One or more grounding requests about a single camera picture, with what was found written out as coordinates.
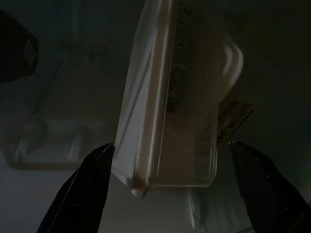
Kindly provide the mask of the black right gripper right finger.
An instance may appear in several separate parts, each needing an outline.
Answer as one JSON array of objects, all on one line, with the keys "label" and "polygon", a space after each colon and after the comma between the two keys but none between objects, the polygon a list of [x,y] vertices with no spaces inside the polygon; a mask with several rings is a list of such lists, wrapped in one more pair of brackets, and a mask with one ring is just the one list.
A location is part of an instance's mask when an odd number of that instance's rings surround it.
[{"label": "black right gripper right finger", "polygon": [[235,175],[257,233],[309,233],[311,208],[274,163],[257,149],[231,141]]}]

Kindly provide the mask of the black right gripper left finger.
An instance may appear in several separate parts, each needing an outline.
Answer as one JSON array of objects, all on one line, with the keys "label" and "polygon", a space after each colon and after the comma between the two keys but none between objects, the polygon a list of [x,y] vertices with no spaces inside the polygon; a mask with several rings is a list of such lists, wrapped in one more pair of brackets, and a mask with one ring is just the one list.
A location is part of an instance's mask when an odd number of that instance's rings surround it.
[{"label": "black right gripper left finger", "polygon": [[105,206],[115,145],[108,143],[88,154],[59,189],[38,231],[96,233]]}]

